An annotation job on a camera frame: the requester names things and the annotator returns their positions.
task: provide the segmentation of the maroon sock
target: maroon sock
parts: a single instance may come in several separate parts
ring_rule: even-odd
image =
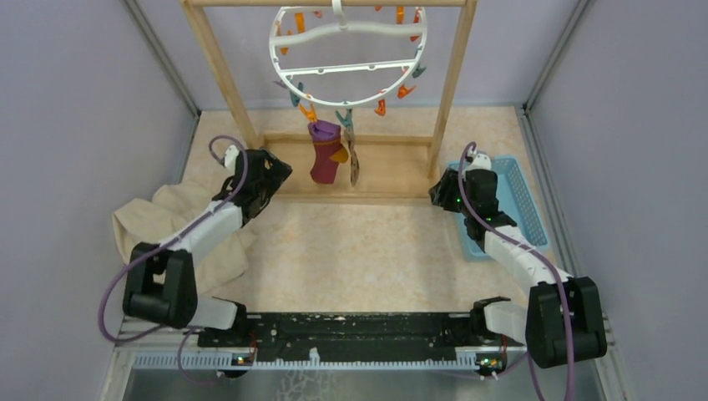
[[[349,160],[349,154],[341,144],[341,127],[319,119],[309,123],[307,129],[315,146],[315,164],[310,170],[310,177],[318,184],[331,184],[339,164]]]

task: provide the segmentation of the wooden beam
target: wooden beam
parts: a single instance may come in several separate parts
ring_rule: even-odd
[[[294,134],[281,132],[265,132],[262,133],[265,145],[269,144],[311,144],[312,138],[308,134]],[[429,136],[411,136],[411,135],[357,135],[357,145],[410,145],[410,146],[429,146],[432,138]]]
[[[323,7],[330,8],[331,0],[183,0],[193,7]],[[462,7],[466,0],[341,0],[342,6],[411,6],[411,7]]]
[[[467,49],[469,33],[472,30],[472,21],[477,9],[477,0],[468,0],[460,10],[458,28],[455,31],[455,41],[453,42],[453,53],[450,55],[448,63],[448,73],[445,76],[445,86],[442,87],[442,98],[440,108],[437,111],[435,130],[432,132],[432,143],[427,155],[427,173],[432,177],[436,171],[437,157],[440,155],[440,146],[443,144],[445,128],[448,126],[450,109],[453,106],[455,89],[458,86],[460,71],[463,67],[464,54]]]
[[[244,106],[243,100],[239,94],[236,84],[229,71],[229,65],[226,63],[224,54],[221,52],[219,43],[216,41],[214,31],[211,29],[209,19],[201,7],[194,7],[193,1],[182,0],[182,8],[185,10],[185,15],[190,21],[192,30],[199,41],[206,61],[209,63],[211,72],[214,73],[216,83],[224,95],[226,104],[229,106],[231,115],[234,116],[236,126],[239,127],[244,141],[250,148],[258,148],[263,144],[263,139],[259,138],[253,129],[253,124],[250,122],[248,113]]]

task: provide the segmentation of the beige table surface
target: beige table surface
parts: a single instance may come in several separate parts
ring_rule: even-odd
[[[354,124],[358,134],[431,135],[436,113],[434,108],[389,109],[382,118],[361,109],[355,110]],[[257,131],[297,127],[306,133],[297,109],[249,115]],[[336,122],[333,111],[318,111],[318,117]],[[184,181],[218,191],[228,172],[214,162],[207,144],[222,134],[240,138],[231,115],[204,112]],[[491,156],[515,155],[542,205],[513,107],[453,108],[441,166],[458,160],[470,140]],[[223,155],[227,145],[217,143],[217,153]],[[436,207],[274,200],[246,229],[258,236],[247,252],[248,270],[210,295],[244,303],[250,311],[462,312],[488,297],[525,302],[498,263],[464,261],[452,214]],[[552,252],[546,253],[554,261]]]

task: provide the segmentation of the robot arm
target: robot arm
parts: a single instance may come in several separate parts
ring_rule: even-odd
[[[247,150],[245,158],[247,175],[236,193],[245,164],[244,155],[231,146],[223,165],[234,175],[226,179],[204,212],[158,244],[141,242],[133,249],[131,261],[172,244],[128,273],[123,297],[126,315],[174,328],[231,330],[243,326],[239,322],[245,319],[244,305],[197,294],[195,268],[226,237],[258,216],[292,172],[265,149]],[[154,276],[162,274],[164,282],[155,282]]]
[[[458,172],[448,168],[428,192],[431,202],[446,211],[463,213],[469,238],[507,269],[528,296],[526,307],[503,297],[475,302],[471,311],[473,325],[486,338],[502,334],[525,344],[541,368],[564,364],[567,361],[566,337],[554,275],[531,252],[532,247],[516,222],[499,210],[498,177],[492,171],[489,157],[475,151],[466,159],[469,164],[462,172],[464,194],[458,186]],[[462,196],[467,197],[486,225],[472,216],[461,202]],[[497,232],[516,243],[507,241]],[[602,357],[607,352],[607,340],[597,286],[587,277],[575,278],[560,269],[556,272],[569,301],[575,360]]]

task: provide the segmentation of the white circular hanger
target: white circular hanger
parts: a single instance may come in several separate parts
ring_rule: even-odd
[[[418,66],[422,52],[425,49],[427,39],[427,19],[425,9],[416,7],[417,23],[374,23],[368,21],[347,21],[344,11],[341,8],[341,0],[332,0],[332,10],[335,14],[336,23],[329,23],[321,27],[313,28],[303,33],[294,35],[282,36],[280,26],[282,25],[283,17],[287,14],[295,13],[313,13],[321,11],[321,7],[283,7],[278,10],[276,20],[273,22],[271,35],[268,41],[268,48],[271,52],[271,63],[273,68],[282,79],[283,84],[296,96],[301,99],[306,99],[315,104],[321,104],[329,107],[351,108],[359,104],[366,104],[380,99],[391,91],[396,90],[398,86],[413,73],[413,70]],[[391,61],[378,61],[374,63],[356,63],[356,64],[341,64],[327,65],[317,67],[306,67],[302,69],[282,69],[277,51],[280,48],[291,48],[298,44],[310,42],[325,36],[338,33],[375,33],[379,35],[411,37],[420,36],[420,42],[412,46],[416,49],[415,56],[410,59],[398,59]],[[351,71],[377,71],[379,69],[401,69],[403,74],[393,82],[389,87],[376,92],[374,95],[359,100],[344,100],[344,101],[329,101],[319,99],[313,94],[302,92],[292,83],[293,78],[303,75],[324,75],[324,74],[344,74]]]

